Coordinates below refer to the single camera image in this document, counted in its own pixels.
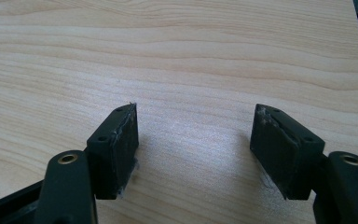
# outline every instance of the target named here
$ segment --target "metal grommet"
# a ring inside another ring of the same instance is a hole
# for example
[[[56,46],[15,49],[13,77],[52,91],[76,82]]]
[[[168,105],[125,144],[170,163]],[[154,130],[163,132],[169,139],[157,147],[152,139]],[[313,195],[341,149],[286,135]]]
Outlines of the metal grommet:
[[[358,159],[351,155],[342,155],[341,159],[345,161],[347,164],[358,166]]]
[[[76,154],[66,154],[66,155],[61,156],[58,159],[58,163],[62,164],[62,165],[65,165],[65,164],[69,164],[71,162],[74,162],[76,160],[77,160],[77,155]]]

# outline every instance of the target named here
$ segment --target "wood grain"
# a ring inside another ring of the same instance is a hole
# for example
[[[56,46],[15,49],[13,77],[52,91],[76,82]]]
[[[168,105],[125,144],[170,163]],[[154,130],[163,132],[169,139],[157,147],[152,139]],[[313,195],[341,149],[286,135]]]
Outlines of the wood grain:
[[[254,109],[358,154],[352,1],[0,0],[0,198],[128,102],[140,169],[100,223],[314,223],[250,153]]]

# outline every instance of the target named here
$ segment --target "wooden board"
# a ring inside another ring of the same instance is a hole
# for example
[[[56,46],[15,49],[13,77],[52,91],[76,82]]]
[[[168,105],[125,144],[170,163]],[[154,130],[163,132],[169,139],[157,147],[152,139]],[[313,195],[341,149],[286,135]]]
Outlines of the wooden board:
[[[100,223],[314,223],[251,154],[254,109],[358,154],[352,1],[0,0],[0,198],[129,102],[140,169]]]

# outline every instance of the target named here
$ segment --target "brass rivet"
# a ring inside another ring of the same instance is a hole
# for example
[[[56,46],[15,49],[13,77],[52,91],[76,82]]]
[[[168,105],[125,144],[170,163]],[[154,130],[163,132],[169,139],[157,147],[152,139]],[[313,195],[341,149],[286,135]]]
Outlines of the brass rivet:
[[[62,164],[62,165],[65,165],[65,164],[69,164],[71,162],[74,162],[76,160],[77,160],[77,155],[76,154],[66,154],[66,155],[61,156],[58,159],[58,163]]]
[[[356,157],[350,155],[342,155],[341,159],[345,161],[347,164],[358,166],[358,159]]]

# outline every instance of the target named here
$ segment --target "clamp jaw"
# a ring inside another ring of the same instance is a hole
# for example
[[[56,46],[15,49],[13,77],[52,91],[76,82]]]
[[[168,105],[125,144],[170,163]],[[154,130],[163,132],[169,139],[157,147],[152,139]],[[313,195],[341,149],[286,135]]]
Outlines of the clamp jaw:
[[[280,109],[256,105],[251,150],[283,198],[316,192],[316,222],[358,223],[358,156],[323,154],[324,141]]]
[[[136,104],[123,105],[94,132],[84,151],[56,155],[44,180],[0,199],[0,223],[98,223],[95,198],[114,200],[124,190],[138,145]]]

